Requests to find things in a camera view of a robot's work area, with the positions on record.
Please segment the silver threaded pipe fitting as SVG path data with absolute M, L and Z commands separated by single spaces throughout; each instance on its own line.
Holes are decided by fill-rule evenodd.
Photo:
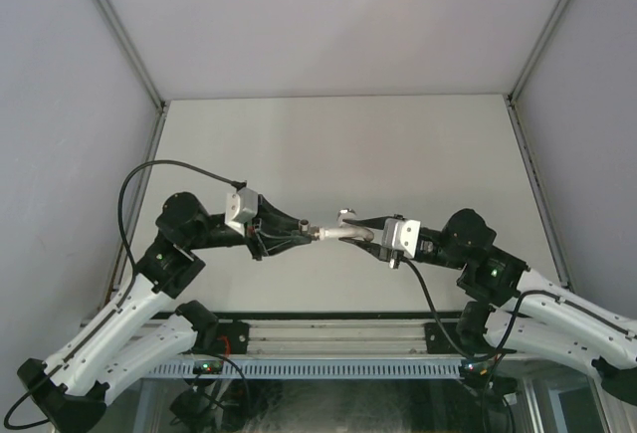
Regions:
M 322 227 L 312 224 L 308 219 L 302 219 L 298 224 L 299 232 L 302 236 L 313 241 L 322 239 Z

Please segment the white plastic water faucet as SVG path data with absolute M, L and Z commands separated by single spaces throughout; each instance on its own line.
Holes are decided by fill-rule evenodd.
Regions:
M 357 214 L 353 209 L 340 209 L 337 214 L 337 225 L 335 227 L 319 227 L 318 239 L 320 241 L 340 239 L 373 241 L 374 233 L 370 229 L 350 224 L 350 221 L 356 219 Z

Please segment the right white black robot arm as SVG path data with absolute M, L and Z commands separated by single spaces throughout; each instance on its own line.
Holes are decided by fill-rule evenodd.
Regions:
M 470 300 L 449 341 L 465 357 L 534 355 L 586 374 L 607 394 L 635 404 L 635 321 L 578 296 L 498 248 L 496 231 L 475 210 L 457 211 L 440 230 L 399 215 L 342 222 L 381 232 L 379 243 L 352 243 L 391 268 L 422 263 L 459 271 L 457 285 Z

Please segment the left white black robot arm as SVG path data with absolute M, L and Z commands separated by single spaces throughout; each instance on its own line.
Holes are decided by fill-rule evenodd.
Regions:
M 196 251 L 245 246 L 261 260 L 321 236 L 320 227 L 249 189 L 229 199 L 235 212 L 226 216 L 209 214 L 192 193 L 169 197 L 153 243 L 121 292 L 57 352 L 19 367 L 28 397 L 58 431 L 90 431 L 124 390 L 175 355 L 218 352 L 219 321 L 197 301 L 178 306 L 155 331 L 133 337 L 204 269 Z

